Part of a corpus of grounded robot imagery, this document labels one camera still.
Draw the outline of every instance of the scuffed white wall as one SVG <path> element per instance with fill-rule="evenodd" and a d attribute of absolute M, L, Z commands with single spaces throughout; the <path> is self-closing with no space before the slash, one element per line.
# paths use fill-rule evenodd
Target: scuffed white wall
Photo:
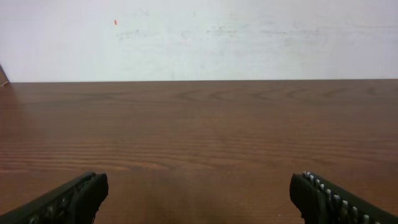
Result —
<path fill-rule="evenodd" d="M 398 78 L 396 0 L 4 0 L 0 32 L 12 82 Z"/>

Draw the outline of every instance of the black object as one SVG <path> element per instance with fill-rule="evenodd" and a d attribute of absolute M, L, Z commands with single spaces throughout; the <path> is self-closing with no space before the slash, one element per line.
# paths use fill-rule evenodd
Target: black object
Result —
<path fill-rule="evenodd" d="M 89 224 L 108 195 L 106 174 L 88 172 L 0 216 L 1 224 Z"/>
<path fill-rule="evenodd" d="M 290 199 L 301 211 L 305 224 L 398 223 L 398 217 L 307 171 L 293 174 Z"/>

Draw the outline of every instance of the wood grain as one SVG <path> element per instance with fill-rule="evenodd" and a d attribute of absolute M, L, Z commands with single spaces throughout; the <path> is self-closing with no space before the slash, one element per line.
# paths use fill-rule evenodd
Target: wood grain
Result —
<path fill-rule="evenodd" d="M 0 213 L 86 170 L 96 223 L 303 223 L 310 170 L 398 215 L 398 80 L 13 83 Z"/>

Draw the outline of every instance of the table top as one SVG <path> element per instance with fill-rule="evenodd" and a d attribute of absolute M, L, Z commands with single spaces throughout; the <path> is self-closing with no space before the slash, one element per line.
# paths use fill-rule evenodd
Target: table top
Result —
<path fill-rule="evenodd" d="M 303 223 L 310 170 L 398 215 L 398 80 L 13 83 L 0 213 L 92 170 L 95 223 Z"/>

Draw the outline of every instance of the white wall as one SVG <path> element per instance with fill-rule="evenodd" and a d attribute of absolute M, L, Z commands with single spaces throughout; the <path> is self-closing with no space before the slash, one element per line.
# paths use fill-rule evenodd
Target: white wall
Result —
<path fill-rule="evenodd" d="M 0 63 L 12 82 L 398 78 L 398 1 L 2 0 Z"/>

